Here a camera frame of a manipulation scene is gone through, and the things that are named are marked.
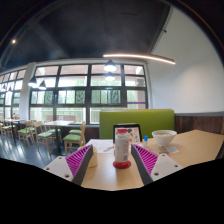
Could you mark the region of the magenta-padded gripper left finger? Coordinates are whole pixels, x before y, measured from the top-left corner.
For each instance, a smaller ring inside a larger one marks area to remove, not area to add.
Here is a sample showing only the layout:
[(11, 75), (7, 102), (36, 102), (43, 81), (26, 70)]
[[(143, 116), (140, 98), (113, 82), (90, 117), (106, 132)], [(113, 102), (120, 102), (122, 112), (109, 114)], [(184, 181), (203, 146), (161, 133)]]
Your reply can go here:
[(92, 156), (93, 146), (87, 145), (66, 157), (58, 156), (44, 170), (80, 186)]

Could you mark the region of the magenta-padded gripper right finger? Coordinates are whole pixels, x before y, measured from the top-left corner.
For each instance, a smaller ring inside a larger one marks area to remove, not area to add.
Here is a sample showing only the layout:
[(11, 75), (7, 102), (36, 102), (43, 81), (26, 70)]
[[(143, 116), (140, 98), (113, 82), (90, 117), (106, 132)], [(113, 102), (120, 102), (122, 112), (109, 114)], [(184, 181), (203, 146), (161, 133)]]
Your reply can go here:
[(131, 154), (137, 164), (144, 185), (182, 169), (182, 166), (166, 153), (157, 155), (136, 144), (131, 145)]

